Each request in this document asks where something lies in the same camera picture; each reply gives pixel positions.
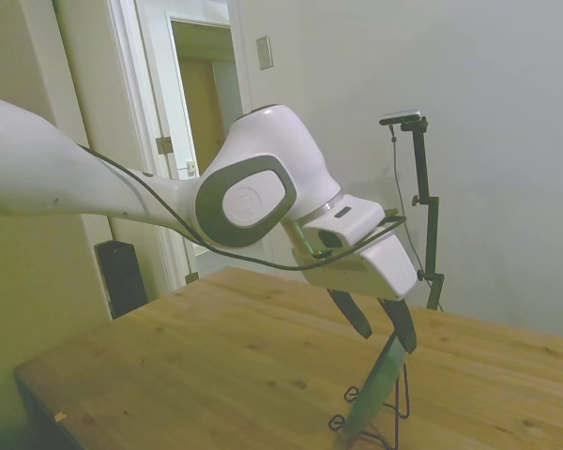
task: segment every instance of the open door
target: open door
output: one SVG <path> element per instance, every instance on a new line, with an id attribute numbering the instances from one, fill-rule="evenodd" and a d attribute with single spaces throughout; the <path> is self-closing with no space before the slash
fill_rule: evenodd
<path id="1" fill-rule="evenodd" d="M 165 145 L 162 153 L 172 177 L 200 176 L 221 149 L 231 124 L 251 110 L 246 96 L 240 95 L 226 2 L 136 0 L 136 7 Z M 270 260 L 267 238 L 264 241 L 236 252 Z M 189 280 L 226 265 L 272 272 L 185 239 L 183 247 Z"/>

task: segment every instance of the black cable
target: black cable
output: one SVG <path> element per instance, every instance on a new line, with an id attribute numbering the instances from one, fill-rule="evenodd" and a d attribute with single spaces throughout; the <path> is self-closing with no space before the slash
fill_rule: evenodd
<path id="1" fill-rule="evenodd" d="M 398 191 L 398 198 L 401 201 L 401 213 L 403 214 L 403 217 L 406 218 L 406 213 L 404 212 L 404 201 L 403 201 L 403 193 L 401 192 L 401 184 L 398 181 L 398 168 L 397 168 L 397 156 L 396 156 L 396 135 L 394 134 L 394 127 L 392 125 L 389 126 L 390 129 L 390 133 L 392 134 L 392 159 L 393 159 L 393 165 L 394 165 L 394 181 L 396 182 L 396 190 Z M 419 264 L 419 269 L 421 269 L 421 272 L 423 272 L 423 264 L 421 263 L 421 258 L 419 257 L 419 254 L 417 252 L 417 250 L 415 249 L 415 245 L 413 244 L 413 239 L 411 239 L 411 233 L 409 232 L 409 227 L 406 225 L 406 222 L 404 223 L 404 230 L 406 231 L 406 238 L 409 241 L 409 245 L 411 246 L 411 248 L 413 249 L 413 253 L 415 253 L 415 258 L 417 258 L 417 263 Z M 429 280 L 425 280 L 425 282 L 427 283 L 428 287 L 430 288 L 430 291 L 432 290 L 432 283 L 430 283 Z M 438 307 L 440 308 L 440 310 L 442 312 L 444 312 L 444 309 L 442 308 L 442 305 L 440 305 L 440 302 L 438 302 Z"/>
<path id="2" fill-rule="evenodd" d="M 357 250 L 360 250 L 361 248 L 369 245 L 371 242 L 373 242 L 377 238 L 383 236 L 384 234 L 388 234 L 388 233 L 392 232 L 393 230 L 400 227 L 401 225 L 403 225 L 406 222 L 405 217 L 400 217 L 400 216 L 390 217 L 387 220 L 387 222 L 393 222 L 393 223 L 390 226 L 388 226 L 387 228 L 385 228 L 384 230 L 382 230 L 381 232 L 377 232 L 376 234 L 374 234 L 374 235 L 368 237 L 367 239 L 365 239 L 365 240 L 355 244 L 354 246 L 350 247 L 346 251 L 339 253 L 338 255 L 331 256 L 329 258 L 323 259 L 322 261 L 313 262 L 311 264 L 283 265 L 283 264 L 277 264 L 275 262 L 260 260 L 258 258 L 253 258 L 253 257 L 250 257 L 250 256 L 237 255 L 237 254 L 231 253 L 229 251 L 219 250 L 218 248 L 213 247 L 210 244 L 208 244 L 207 241 L 205 241 L 203 239 L 203 237 L 196 230 L 194 230 L 191 227 L 191 225 L 188 222 L 186 222 L 169 205 L 169 203 L 167 203 L 165 200 L 163 200 L 162 197 L 152 187 L 150 187 L 142 178 L 137 176 L 135 173 L 133 173 L 129 169 L 123 167 L 121 164 L 113 161 L 112 159 L 105 157 L 104 155 L 101 155 L 100 153 L 95 152 L 94 150 L 91 150 L 88 147 L 84 147 L 83 145 L 80 145 L 80 147 L 82 147 L 83 150 L 85 150 L 90 155 L 92 155 L 96 158 L 99 158 L 99 159 L 107 162 L 108 164 L 112 165 L 113 167 L 117 168 L 119 171 L 121 171 L 125 175 L 129 176 L 130 178 L 132 178 L 133 180 L 138 182 L 143 188 L 145 188 L 175 218 L 175 220 L 177 220 L 181 224 L 181 226 L 183 226 L 188 231 L 188 233 L 194 238 L 194 240 L 192 240 L 192 239 L 188 238 L 188 236 L 185 235 L 184 233 L 182 233 L 181 231 L 175 230 L 176 232 L 181 234 L 186 239 L 190 239 L 194 244 L 197 244 L 197 245 L 200 245 L 204 248 L 207 248 L 210 251 L 212 251 L 213 253 L 217 253 L 218 255 L 226 256 L 228 258 L 234 258 L 236 260 L 246 261 L 248 263 L 261 264 L 261 265 L 264 265 L 264 266 L 267 266 L 267 267 L 272 267 L 274 269 L 286 270 L 286 271 L 292 271 L 292 272 L 302 272 L 304 270 L 311 270 L 311 269 L 315 269 L 317 267 L 323 267 L 324 265 L 334 263 L 335 261 L 338 261 L 341 258 L 344 258 L 348 255 L 355 253 Z"/>

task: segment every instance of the light switch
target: light switch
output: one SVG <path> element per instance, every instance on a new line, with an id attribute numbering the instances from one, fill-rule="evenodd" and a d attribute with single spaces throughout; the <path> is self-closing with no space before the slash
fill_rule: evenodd
<path id="1" fill-rule="evenodd" d="M 271 54 L 271 41 L 269 36 L 256 39 L 256 51 L 259 55 L 259 66 L 261 70 L 273 67 L 273 55 Z"/>

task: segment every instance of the wooden tabletop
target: wooden tabletop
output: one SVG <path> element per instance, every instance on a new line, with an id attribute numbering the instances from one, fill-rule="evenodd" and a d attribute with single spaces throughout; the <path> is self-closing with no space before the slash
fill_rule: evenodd
<path id="1" fill-rule="evenodd" d="M 339 448 L 327 427 L 392 326 L 357 298 L 360 337 L 324 290 L 226 269 L 44 354 L 18 377 L 88 450 Z M 413 308 L 402 450 L 563 450 L 563 338 Z M 391 436 L 393 416 L 375 426 Z M 379 449 L 358 441 L 355 449 Z"/>

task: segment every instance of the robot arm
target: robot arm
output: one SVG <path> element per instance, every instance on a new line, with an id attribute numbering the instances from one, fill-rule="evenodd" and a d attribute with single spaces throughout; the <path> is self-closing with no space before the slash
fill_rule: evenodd
<path id="1" fill-rule="evenodd" d="M 215 247 L 249 246 L 281 223 L 300 265 L 371 237 L 385 216 L 379 204 L 341 193 L 309 131 L 280 105 L 238 119 L 200 178 L 131 173 Z M 133 177 L 84 151 L 42 118 L 1 100 L 0 214 L 101 214 L 189 235 Z M 386 300 L 400 300 L 417 280 L 392 233 L 303 274 L 316 286 Z"/>

